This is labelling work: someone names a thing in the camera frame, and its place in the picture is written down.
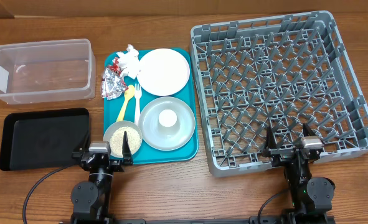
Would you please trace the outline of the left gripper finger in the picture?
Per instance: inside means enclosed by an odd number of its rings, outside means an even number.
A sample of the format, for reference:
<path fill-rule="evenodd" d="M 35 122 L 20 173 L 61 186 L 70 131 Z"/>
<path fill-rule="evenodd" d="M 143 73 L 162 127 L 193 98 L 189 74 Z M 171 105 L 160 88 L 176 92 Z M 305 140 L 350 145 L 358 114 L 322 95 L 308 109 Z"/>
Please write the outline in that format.
<path fill-rule="evenodd" d="M 77 151 L 80 152 L 82 150 L 86 150 L 89 146 L 89 143 L 90 143 L 90 131 L 87 131 L 83 139 L 79 143 Z"/>
<path fill-rule="evenodd" d="M 125 131 L 123 133 L 123 142 L 122 142 L 122 155 L 124 159 L 131 159 L 132 158 L 132 154 L 131 154 L 131 150 L 128 144 L 128 137 L 127 137 L 127 132 Z"/>

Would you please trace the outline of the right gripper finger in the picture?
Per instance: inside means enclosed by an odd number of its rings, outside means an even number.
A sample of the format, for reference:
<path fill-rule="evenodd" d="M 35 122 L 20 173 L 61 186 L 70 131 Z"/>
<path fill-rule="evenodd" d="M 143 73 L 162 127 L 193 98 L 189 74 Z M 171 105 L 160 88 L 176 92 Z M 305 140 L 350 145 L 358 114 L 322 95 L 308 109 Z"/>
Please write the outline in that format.
<path fill-rule="evenodd" d="M 309 125 L 308 125 L 308 124 L 303 123 L 302 127 L 303 127 L 303 136 L 304 136 L 304 137 L 316 136 L 316 134 L 315 134 L 315 133 L 314 133 L 314 131 L 309 127 Z"/>
<path fill-rule="evenodd" d="M 266 138 L 266 148 L 267 149 L 277 149 L 275 137 L 272 128 L 267 127 L 267 138 Z"/>

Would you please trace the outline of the grey deep plate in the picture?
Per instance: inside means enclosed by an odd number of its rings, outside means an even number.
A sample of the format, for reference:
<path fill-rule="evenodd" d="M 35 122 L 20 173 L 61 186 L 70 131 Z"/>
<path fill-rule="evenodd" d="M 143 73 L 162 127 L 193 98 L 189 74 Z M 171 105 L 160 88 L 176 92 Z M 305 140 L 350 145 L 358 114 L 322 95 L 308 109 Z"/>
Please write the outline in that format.
<path fill-rule="evenodd" d="M 162 110 L 173 110 L 178 117 L 179 129 L 172 133 L 162 133 L 158 129 L 158 116 Z M 194 113 L 182 100 L 164 96 L 148 103 L 141 111 L 138 126 L 143 140 L 160 151 L 173 151 L 185 145 L 196 127 Z"/>

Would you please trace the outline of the white plastic cup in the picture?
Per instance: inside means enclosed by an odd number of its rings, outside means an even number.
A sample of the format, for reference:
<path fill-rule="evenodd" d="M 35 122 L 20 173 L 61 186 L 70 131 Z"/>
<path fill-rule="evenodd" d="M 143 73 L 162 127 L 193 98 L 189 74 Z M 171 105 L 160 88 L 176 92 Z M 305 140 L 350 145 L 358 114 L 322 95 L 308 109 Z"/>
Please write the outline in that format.
<path fill-rule="evenodd" d="M 170 109 L 162 110 L 158 116 L 158 129 L 162 133 L 172 133 L 179 129 L 177 114 Z"/>

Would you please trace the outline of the white plastic fork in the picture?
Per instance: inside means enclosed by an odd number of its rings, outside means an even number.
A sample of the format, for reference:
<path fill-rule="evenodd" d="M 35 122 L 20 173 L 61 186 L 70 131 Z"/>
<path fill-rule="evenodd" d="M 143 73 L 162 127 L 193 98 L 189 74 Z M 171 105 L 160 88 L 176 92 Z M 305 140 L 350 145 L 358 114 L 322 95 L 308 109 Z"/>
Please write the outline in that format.
<path fill-rule="evenodd" d="M 135 114 L 134 114 L 134 123 L 136 125 L 138 125 L 139 123 L 139 117 L 140 117 L 140 99 L 142 97 L 142 89 L 141 89 L 141 85 L 139 83 L 135 84 L 135 93 L 134 93 L 134 97 L 136 100 L 136 105 L 135 105 Z"/>

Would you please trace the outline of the yellow plastic spoon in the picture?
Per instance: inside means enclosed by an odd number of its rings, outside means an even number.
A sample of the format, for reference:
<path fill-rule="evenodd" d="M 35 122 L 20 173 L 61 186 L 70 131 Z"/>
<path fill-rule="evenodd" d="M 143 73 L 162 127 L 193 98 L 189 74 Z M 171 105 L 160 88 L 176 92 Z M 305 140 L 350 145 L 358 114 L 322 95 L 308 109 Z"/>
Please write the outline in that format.
<path fill-rule="evenodd" d="M 124 102 L 122 104 L 122 107 L 120 109 L 119 115 L 116 119 L 117 122 L 123 121 L 126 113 L 126 109 L 128 106 L 128 102 L 132 97 L 134 97 L 135 94 L 135 88 L 133 85 L 128 85 L 128 89 L 124 93 Z"/>

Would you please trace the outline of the grey dishwasher rack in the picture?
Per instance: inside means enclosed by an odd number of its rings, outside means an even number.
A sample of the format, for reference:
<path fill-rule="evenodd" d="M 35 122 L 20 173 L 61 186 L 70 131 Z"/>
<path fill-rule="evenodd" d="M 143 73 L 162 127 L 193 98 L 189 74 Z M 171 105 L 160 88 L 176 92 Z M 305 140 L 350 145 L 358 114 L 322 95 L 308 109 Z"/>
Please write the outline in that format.
<path fill-rule="evenodd" d="M 190 53 L 212 175 L 270 169 L 268 128 L 287 150 L 307 124 L 320 162 L 368 152 L 368 105 L 330 12 L 194 26 Z"/>

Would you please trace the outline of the white plate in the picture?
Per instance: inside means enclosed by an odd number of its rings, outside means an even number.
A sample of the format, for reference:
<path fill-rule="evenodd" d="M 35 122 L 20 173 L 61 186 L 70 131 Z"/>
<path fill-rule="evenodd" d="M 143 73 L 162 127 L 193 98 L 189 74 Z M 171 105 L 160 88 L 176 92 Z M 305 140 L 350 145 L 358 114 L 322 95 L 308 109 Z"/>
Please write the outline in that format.
<path fill-rule="evenodd" d="M 136 79 L 148 93 L 169 96 L 182 90 L 189 76 L 189 63 L 182 54 L 173 49 L 155 49 L 139 60 Z"/>

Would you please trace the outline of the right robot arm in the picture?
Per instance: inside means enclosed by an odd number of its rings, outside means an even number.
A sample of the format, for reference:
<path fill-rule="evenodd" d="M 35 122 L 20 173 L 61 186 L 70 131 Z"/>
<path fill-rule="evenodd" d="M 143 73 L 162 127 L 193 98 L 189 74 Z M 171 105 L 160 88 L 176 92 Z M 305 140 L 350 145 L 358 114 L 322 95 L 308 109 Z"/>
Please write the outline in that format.
<path fill-rule="evenodd" d="M 278 196 L 289 192 L 293 208 L 282 210 L 281 215 L 269 217 L 274 223 L 334 223 L 334 217 L 327 216 L 332 209 L 332 199 L 336 188 L 334 182 L 325 177 L 313 177 L 309 162 L 318 160 L 324 143 L 306 124 L 303 137 L 291 149 L 279 149 L 273 130 L 267 127 L 266 145 L 263 156 L 269 157 L 273 167 L 283 167 L 288 188 L 271 196 L 259 209 L 257 222 L 262 222 L 263 209 Z"/>

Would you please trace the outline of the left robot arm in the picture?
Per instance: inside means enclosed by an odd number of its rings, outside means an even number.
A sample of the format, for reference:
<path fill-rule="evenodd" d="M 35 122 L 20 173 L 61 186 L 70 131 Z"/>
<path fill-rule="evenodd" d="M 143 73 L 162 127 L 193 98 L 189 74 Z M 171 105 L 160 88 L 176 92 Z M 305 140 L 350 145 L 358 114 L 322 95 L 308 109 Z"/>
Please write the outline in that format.
<path fill-rule="evenodd" d="M 109 212 L 113 174 L 122 172 L 124 166 L 133 164 L 127 134 L 123 134 L 121 159 L 111 159 L 108 141 L 86 143 L 73 150 L 72 158 L 89 172 L 88 180 L 78 183 L 71 193 L 73 212 L 71 223 L 117 223 Z"/>

